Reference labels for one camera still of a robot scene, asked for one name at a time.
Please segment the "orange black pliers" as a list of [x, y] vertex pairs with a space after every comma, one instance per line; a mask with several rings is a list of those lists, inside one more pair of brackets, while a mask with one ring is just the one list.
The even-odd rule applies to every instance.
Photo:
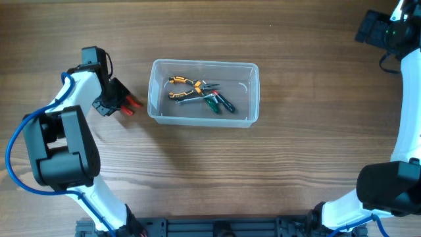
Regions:
[[170, 76], [168, 81], [172, 84], [172, 91], [168, 93], [168, 98], [178, 101], [211, 92], [218, 87], [218, 84], [205, 84], [183, 76]]

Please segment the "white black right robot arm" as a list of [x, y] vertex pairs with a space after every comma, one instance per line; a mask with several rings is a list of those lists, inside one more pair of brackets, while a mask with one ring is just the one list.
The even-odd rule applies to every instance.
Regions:
[[391, 159], [365, 166], [354, 190], [308, 213], [306, 230], [328, 236], [381, 218], [420, 214], [420, 2], [400, 0], [391, 15], [368, 11], [355, 39], [385, 50], [381, 60], [394, 55], [400, 62], [401, 118]]

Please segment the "red black screwdriver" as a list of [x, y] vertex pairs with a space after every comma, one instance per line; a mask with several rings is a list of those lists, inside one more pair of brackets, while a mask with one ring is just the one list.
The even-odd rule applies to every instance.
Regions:
[[219, 92], [213, 90], [212, 93], [215, 95], [219, 103], [221, 103], [225, 109], [231, 113], [235, 112], [235, 107]]

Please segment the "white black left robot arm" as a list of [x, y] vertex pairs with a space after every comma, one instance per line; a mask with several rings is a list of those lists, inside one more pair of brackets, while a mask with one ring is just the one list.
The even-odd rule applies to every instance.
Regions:
[[63, 87], [54, 100], [26, 115], [12, 135], [14, 142], [23, 133], [32, 174], [49, 191], [31, 188], [17, 178], [11, 167], [12, 144], [7, 146], [5, 164], [21, 188], [72, 198], [91, 217], [97, 236], [147, 236], [147, 229], [101, 177], [99, 151], [86, 121], [91, 108], [107, 117], [116, 111], [131, 115], [126, 104], [140, 106], [112, 74], [112, 61], [104, 49], [83, 48], [81, 64], [61, 74]]

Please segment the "red handled cutters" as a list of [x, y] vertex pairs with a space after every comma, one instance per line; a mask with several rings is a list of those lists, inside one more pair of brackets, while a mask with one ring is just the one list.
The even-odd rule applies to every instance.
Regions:
[[132, 108], [140, 109], [142, 106], [142, 103], [140, 103], [134, 96], [127, 95], [123, 104], [120, 106], [120, 111], [125, 115], [132, 116], [134, 114], [134, 110]]

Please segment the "silver socket wrench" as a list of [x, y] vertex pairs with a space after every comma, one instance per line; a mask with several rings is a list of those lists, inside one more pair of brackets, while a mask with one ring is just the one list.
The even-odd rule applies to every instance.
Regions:
[[210, 93], [210, 94], [199, 96], [199, 97], [194, 97], [194, 98], [190, 98], [190, 99], [183, 99], [181, 101], [177, 101], [176, 104], [181, 104], [181, 103], [185, 103], [185, 102], [192, 102], [192, 101], [197, 101], [197, 100], [202, 100], [202, 99], [210, 99], [211, 101], [213, 101], [215, 103], [218, 103], [218, 100], [217, 100], [216, 96], [213, 93]]

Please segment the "green handled screwdriver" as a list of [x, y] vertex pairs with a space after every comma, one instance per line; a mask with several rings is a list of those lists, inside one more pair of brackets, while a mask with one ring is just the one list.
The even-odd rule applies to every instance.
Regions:
[[204, 96], [204, 100], [207, 102], [207, 105], [212, 109], [212, 111], [216, 114], [220, 113], [220, 109], [218, 106], [218, 100], [213, 94], [209, 94]]

